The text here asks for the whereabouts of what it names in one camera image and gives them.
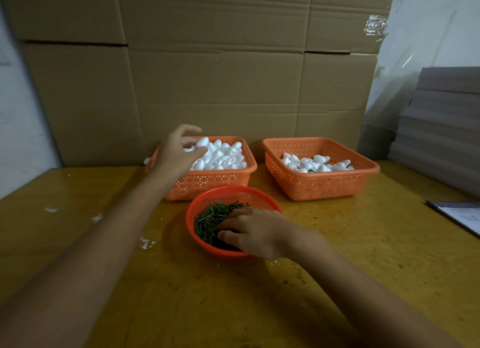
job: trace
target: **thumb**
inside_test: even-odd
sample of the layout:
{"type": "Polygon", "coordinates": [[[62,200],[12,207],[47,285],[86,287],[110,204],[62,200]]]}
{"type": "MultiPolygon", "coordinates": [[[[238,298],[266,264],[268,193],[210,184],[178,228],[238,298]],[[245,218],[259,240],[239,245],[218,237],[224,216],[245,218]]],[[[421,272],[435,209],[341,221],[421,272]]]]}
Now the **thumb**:
{"type": "Polygon", "coordinates": [[[241,233],[235,233],[231,230],[221,230],[218,232],[217,237],[226,244],[231,244],[232,246],[241,249],[240,244],[243,237],[241,233]]]}
{"type": "Polygon", "coordinates": [[[205,155],[208,151],[207,146],[202,146],[202,147],[197,147],[195,150],[189,152],[189,156],[192,158],[192,163],[195,162],[195,160],[201,158],[203,155],[205,155]]]}

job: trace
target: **hand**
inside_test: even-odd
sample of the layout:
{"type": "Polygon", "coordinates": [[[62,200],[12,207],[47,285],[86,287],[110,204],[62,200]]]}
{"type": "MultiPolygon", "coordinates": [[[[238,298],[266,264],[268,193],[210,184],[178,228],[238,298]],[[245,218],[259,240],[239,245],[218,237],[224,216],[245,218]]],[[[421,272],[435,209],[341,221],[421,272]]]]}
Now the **hand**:
{"type": "Polygon", "coordinates": [[[288,257],[297,237],[308,232],[277,211],[255,208],[235,209],[217,228],[223,242],[272,260],[288,257]]]}
{"type": "Polygon", "coordinates": [[[194,164],[195,160],[201,158],[208,147],[198,147],[194,151],[185,152],[184,148],[195,145],[198,139],[184,136],[187,132],[201,132],[202,129],[189,124],[182,124],[175,131],[168,135],[168,138],[158,148],[153,165],[153,170],[171,180],[177,180],[183,176],[194,164]]]}

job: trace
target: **clear plastic tape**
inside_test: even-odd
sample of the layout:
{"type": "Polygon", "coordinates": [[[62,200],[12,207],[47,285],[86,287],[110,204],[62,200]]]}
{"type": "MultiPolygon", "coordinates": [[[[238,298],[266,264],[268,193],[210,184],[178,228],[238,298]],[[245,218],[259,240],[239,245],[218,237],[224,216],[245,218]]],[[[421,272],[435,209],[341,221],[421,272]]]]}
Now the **clear plastic tape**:
{"type": "Polygon", "coordinates": [[[377,41],[385,38],[385,29],[387,27],[387,17],[380,14],[371,14],[365,26],[367,36],[379,36],[377,41]]]}

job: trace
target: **wooden table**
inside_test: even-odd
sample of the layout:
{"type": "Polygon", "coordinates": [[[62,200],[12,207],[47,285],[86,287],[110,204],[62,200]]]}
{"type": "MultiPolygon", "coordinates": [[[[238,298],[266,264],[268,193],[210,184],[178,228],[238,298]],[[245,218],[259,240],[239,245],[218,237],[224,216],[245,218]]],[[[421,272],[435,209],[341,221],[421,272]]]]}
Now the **wooden table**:
{"type": "MultiPolygon", "coordinates": [[[[381,162],[351,198],[293,202],[263,165],[250,185],[467,347],[480,341],[480,241],[424,205],[468,195],[381,162]]],[[[0,299],[94,224],[143,167],[52,169],[0,201],[0,299]]],[[[360,347],[322,290],[286,259],[227,265],[187,234],[188,203],[162,202],[87,347],[360,347]]]]}

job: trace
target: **white wall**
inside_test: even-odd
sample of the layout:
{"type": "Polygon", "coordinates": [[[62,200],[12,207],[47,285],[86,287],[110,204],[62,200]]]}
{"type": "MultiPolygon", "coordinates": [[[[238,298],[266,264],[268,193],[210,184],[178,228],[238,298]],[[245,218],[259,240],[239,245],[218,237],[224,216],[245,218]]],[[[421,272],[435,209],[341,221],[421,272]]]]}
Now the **white wall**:
{"type": "Polygon", "coordinates": [[[0,199],[61,166],[43,109],[0,8],[0,199]]]}
{"type": "Polygon", "coordinates": [[[480,0],[393,0],[358,150],[388,153],[422,67],[480,66],[480,0]]]}

